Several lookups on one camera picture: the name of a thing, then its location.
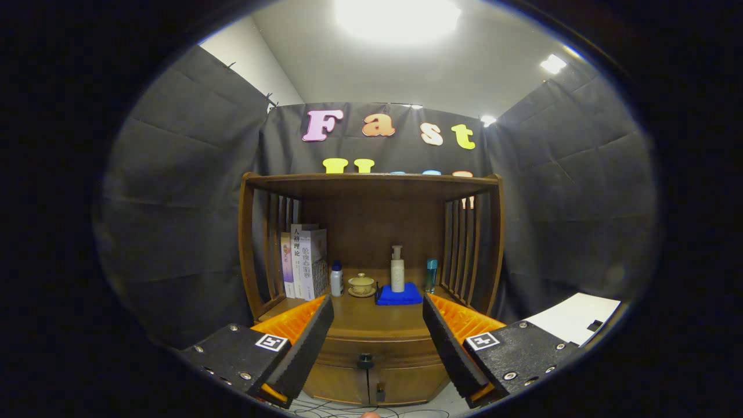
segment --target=teacup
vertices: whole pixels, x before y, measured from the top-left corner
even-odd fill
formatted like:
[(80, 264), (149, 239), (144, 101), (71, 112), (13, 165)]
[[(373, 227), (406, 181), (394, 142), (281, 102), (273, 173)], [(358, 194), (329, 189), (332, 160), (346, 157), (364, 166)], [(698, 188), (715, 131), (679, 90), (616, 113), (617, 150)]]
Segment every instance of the teacup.
[(367, 277), (364, 273), (359, 273), (356, 277), (348, 280), (348, 284), (351, 285), (351, 289), (357, 295), (366, 295), (372, 291), (372, 284), (374, 279)]

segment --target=book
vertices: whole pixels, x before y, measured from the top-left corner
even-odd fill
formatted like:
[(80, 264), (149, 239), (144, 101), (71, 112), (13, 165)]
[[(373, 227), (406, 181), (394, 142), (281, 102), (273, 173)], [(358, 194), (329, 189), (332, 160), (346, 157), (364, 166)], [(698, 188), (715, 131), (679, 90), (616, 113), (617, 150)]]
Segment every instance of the book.
[(287, 298), (296, 298), (294, 293), (294, 272), (291, 267), (291, 235), (281, 233), (281, 273), (284, 277), (284, 293)]
[(318, 229), (318, 224), (291, 224), (291, 264), (294, 277), (294, 297), (306, 299), (302, 288), (302, 255), (299, 253), (299, 232)]
[(299, 231), (299, 251), (302, 255), (302, 293), (313, 300), (330, 287), (328, 276), (328, 230)]

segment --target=wooden cabinet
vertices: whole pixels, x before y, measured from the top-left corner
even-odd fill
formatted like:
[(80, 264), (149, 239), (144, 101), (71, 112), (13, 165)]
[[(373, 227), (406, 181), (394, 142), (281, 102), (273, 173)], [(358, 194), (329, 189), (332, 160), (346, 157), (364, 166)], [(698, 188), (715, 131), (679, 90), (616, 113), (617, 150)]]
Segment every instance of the wooden cabinet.
[[(268, 192), (262, 217), (265, 275), (253, 258), (256, 190)], [(489, 213), (482, 210), (487, 202)], [(493, 243), (480, 254), (480, 224), (491, 218)], [(424, 284), (426, 259), (439, 260), (436, 295), (489, 312), (502, 259), (502, 192), (499, 177), (398, 174), (313, 174), (261, 177), (248, 173), (240, 195), (239, 244), (245, 291), (256, 322), (304, 303), (285, 297), (280, 233), (292, 221), (328, 230), (328, 258), (340, 260), (348, 279), (363, 272), (389, 284), (392, 245), (403, 246), (405, 279)], [(476, 286), (478, 258), (493, 273)], [(433, 399), (448, 383), (423, 320), (422, 305), (377, 306), (348, 292), (332, 298), (334, 321), (305, 392), (357, 405), (410, 405)]]
[(370, 405), (369, 382), (363, 369), (315, 364), (304, 391), (315, 398)]

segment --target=white bottle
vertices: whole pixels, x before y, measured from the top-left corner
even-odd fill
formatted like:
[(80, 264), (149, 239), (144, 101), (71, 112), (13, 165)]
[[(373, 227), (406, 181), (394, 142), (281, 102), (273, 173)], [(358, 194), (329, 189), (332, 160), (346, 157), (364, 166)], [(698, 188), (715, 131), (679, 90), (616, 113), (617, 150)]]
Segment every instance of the white bottle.
[(402, 245), (392, 246), (392, 260), (390, 261), (390, 277), (392, 278), (392, 291), (400, 293), (405, 291), (405, 260), (400, 258)]
[(336, 298), (343, 295), (343, 270), (338, 260), (333, 262), (330, 273), (330, 294)]

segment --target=small bottle cap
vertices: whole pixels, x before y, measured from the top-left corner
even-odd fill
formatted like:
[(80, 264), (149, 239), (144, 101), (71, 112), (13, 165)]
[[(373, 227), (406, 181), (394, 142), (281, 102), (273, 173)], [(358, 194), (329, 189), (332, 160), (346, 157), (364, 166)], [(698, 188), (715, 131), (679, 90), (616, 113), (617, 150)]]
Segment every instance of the small bottle cap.
[(392, 259), (393, 260), (399, 260), (400, 259), (400, 251), (403, 249), (402, 245), (393, 245), (392, 246)]

